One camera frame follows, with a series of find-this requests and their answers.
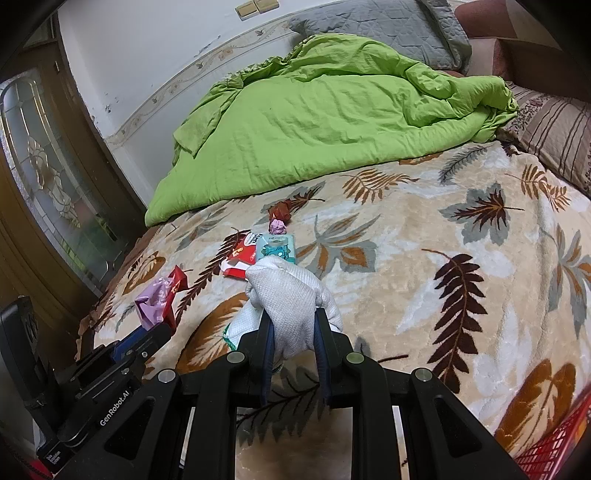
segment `brown striped cushion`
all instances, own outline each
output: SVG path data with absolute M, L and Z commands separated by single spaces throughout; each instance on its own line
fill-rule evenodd
M 497 130 L 518 142 L 554 174 L 591 197 L 591 103 L 507 85 L 519 103 L 517 116 Z

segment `purple snack bag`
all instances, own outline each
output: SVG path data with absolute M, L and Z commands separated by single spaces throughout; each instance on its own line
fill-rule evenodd
M 161 277 L 153 281 L 135 299 L 135 308 L 142 327 L 150 330 L 153 326 L 164 321 L 163 313 L 166 308 L 167 296 L 174 279 Z

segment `gloved hand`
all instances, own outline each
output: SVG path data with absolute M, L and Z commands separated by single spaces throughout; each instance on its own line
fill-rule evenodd
M 332 331 L 343 331 L 332 294 L 305 268 L 279 257 L 261 258 L 246 271 L 246 295 L 242 307 L 224 333 L 224 340 L 236 349 L 244 333 L 258 329 L 265 309 L 275 329 L 275 362 L 314 349 L 314 313 L 326 311 Z

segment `wooden door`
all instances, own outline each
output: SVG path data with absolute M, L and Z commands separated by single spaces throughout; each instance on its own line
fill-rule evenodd
M 57 40 L 0 72 L 0 308 L 31 296 L 62 364 L 145 231 L 145 207 L 87 120 Z

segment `red basket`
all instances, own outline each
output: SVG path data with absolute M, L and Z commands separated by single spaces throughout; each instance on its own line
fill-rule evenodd
M 577 445 L 591 419 L 591 392 L 547 437 L 515 458 L 530 480 L 551 480 Z

